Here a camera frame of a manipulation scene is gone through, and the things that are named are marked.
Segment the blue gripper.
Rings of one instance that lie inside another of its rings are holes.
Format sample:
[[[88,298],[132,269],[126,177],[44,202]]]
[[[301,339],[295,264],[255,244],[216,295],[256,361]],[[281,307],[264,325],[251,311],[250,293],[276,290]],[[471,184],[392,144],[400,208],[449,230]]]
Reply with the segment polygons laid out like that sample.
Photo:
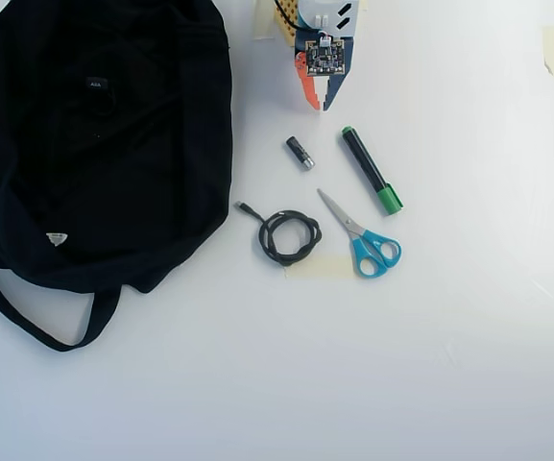
[[[328,111],[352,61],[353,38],[296,34],[295,67],[305,100],[312,109]]]

